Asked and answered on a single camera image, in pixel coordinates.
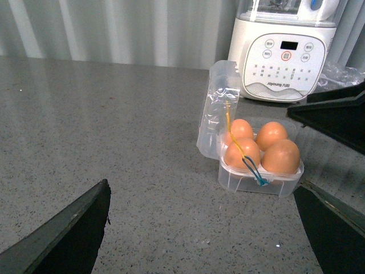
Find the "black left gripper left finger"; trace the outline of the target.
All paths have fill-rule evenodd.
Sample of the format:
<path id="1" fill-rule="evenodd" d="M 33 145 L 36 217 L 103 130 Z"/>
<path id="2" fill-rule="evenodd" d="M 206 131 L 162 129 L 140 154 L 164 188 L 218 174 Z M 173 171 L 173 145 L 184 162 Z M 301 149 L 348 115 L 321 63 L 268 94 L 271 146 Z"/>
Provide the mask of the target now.
<path id="1" fill-rule="evenodd" d="M 98 182 L 1 253 L 1 273 L 91 273 L 108 223 L 111 188 Z"/>

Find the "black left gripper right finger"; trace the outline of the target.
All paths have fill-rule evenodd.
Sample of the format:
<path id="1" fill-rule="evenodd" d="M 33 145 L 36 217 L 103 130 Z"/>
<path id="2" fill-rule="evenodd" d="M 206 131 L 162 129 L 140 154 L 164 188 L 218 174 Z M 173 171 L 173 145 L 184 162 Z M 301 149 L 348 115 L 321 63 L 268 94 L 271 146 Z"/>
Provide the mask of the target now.
<path id="1" fill-rule="evenodd" d="M 364 154 L 364 82 L 307 96 L 287 116 Z"/>

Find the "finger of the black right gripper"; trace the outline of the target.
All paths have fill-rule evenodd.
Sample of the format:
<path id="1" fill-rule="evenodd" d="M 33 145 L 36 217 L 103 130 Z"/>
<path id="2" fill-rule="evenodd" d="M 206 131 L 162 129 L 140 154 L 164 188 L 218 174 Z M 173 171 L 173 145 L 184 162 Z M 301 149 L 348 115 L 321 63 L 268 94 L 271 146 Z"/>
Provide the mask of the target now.
<path id="1" fill-rule="evenodd" d="M 323 273 L 364 273 L 364 214 L 307 180 L 294 198 Z"/>

